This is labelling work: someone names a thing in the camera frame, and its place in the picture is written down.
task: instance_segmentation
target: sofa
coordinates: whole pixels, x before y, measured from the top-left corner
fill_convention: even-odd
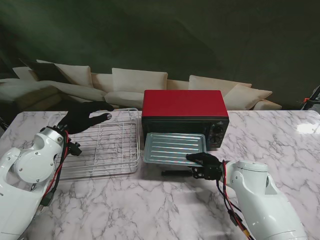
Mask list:
[[[189,81],[180,81],[168,79],[166,72],[120,68],[113,68],[112,74],[91,73],[89,66],[54,64],[69,83],[40,80],[39,75],[28,66],[14,67],[18,78],[0,79],[0,103],[16,103],[19,111],[46,111],[61,101],[107,101],[119,108],[141,109],[146,89],[220,90],[228,110],[282,108],[265,99],[271,91],[254,89],[250,83],[194,75],[189,77]]]

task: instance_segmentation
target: oven control knob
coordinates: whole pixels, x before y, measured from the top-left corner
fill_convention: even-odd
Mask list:
[[[214,127],[214,128],[212,129],[212,132],[213,132],[214,134],[222,133],[222,131],[223,131],[223,129],[222,129],[222,127],[220,127],[220,126]]]
[[[213,136],[210,141],[213,143],[213,144],[217,144],[220,142],[220,137],[218,136]]]

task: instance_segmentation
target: red wire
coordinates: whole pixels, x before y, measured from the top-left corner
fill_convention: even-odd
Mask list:
[[[68,134],[67,131],[65,131],[65,133],[66,133],[66,143],[68,144],[68,142],[69,142],[69,134]],[[68,154],[68,147],[67,147],[67,149],[65,150],[64,158],[63,158],[63,159],[66,158],[67,154]],[[57,170],[55,171],[54,176],[53,176],[53,178],[52,178],[52,180],[51,180],[51,182],[50,182],[50,184],[49,184],[49,187],[46,189],[43,197],[44,197],[45,195],[47,195],[47,193],[49,192],[50,188],[52,187],[52,184],[54,184],[54,181],[55,181],[55,179],[56,179],[56,176],[58,175],[58,173],[59,173],[59,171],[61,170],[61,168],[62,168],[62,164],[61,164],[61,165],[57,168]]]

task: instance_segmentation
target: sofa cushion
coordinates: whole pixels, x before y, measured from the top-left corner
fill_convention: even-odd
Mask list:
[[[115,92],[143,93],[145,90],[166,90],[168,73],[112,68]]]
[[[139,109],[144,103],[144,94],[140,92],[112,91],[107,93],[104,98],[109,104]]]
[[[276,104],[268,100],[261,100],[254,105],[252,110],[281,110],[281,109],[282,109],[282,106],[279,104]]]
[[[25,81],[21,81],[23,83],[19,82],[6,82],[0,86],[0,101],[10,101],[14,102],[20,97],[23,96],[31,96],[32,93],[38,91],[38,90],[43,90],[47,88],[49,85],[45,84],[39,84],[41,82],[33,82],[33,83],[25,83]],[[35,95],[35,97],[39,97],[40,99],[43,99],[45,97],[48,97],[51,95],[49,93],[47,95],[48,91],[39,91],[39,94]]]
[[[188,81],[179,81],[179,80],[170,80],[166,81],[167,90],[188,90],[189,82]]]
[[[74,84],[60,83],[55,81],[36,81],[34,83],[25,83],[23,81],[23,83],[4,83],[3,85],[1,85],[0,99],[7,98],[14,100],[22,94],[42,89],[47,86],[54,86],[64,94],[89,101],[104,101],[106,95],[106,92],[99,89]]]
[[[223,97],[227,110],[249,110],[257,102],[267,98],[272,91],[253,89],[237,84],[226,96]]]
[[[63,84],[70,83],[53,63],[40,63],[26,59],[20,60],[32,69],[39,81],[54,81]]]
[[[15,99],[19,109],[24,111],[29,111],[30,108],[34,106],[38,107],[35,107],[33,111],[45,110],[60,101],[61,97],[59,95],[59,91],[54,86],[47,86],[39,90],[31,91]]]
[[[189,90],[220,90],[222,96],[225,96],[237,84],[250,88],[252,84],[236,81],[227,81],[216,78],[190,75]]]
[[[28,66],[19,66],[12,68],[19,79],[28,81],[39,81],[37,75]]]
[[[5,79],[0,79],[0,86],[2,84],[6,84],[7,86],[10,84],[20,84],[24,83],[25,80],[19,79],[19,78],[5,78]]]
[[[52,62],[37,60],[38,63],[51,64]],[[73,66],[54,63],[68,81],[75,85],[93,88],[91,69],[89,66]]]
[[[95,89],[102,90],[106,93],[113,92],[114,82],[112,74],[91,73],[92,84]]]
[[[86,99],[90,101],[104,101],[106,92],[101,91],[99,89],[94,89],[85,86],[79,86],[74,84],[65,84],[65,83],[58,83],[54,81],[42,81],[39,83],[43,83],[46,85],[54,86],[59,89],[61,92],[75,96],[81,99]]]

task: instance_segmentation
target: oven tray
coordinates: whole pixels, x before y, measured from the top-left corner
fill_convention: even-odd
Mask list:
[[[187,154],[207,152],[203,134],[156,133],[146,136],[144,147],[145,163],[202,167],[188,161]]]

